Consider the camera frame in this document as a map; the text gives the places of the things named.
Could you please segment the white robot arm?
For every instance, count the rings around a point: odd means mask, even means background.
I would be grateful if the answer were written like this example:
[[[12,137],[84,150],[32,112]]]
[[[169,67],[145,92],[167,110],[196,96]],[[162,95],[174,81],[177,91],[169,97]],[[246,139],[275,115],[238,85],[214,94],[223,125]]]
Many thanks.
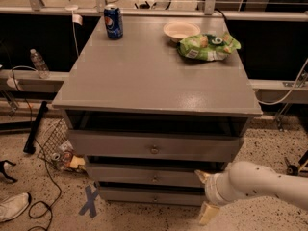
[[[199,223],[207,225],[222,206],[238,200],[270,196],[308,210],[308,179],[283,175],[270,167],[238,161],[224,172],[211,174],[196,170],[204,185],[206,200],[202,203]]]

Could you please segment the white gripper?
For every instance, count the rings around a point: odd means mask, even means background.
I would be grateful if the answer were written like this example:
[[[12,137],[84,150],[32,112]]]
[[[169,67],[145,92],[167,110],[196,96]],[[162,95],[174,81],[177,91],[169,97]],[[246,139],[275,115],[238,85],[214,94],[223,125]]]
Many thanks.
[[[225,173],[209,174],[201,170],[196,170],[194,173],[200,182],[204,183],[206,198],[211,203],[203,202],[198,218],[200,225],[207,225],[219,213],[220,207],[218,206],[230,203],[223,191],[227,189],[228,192],[230,185]]]

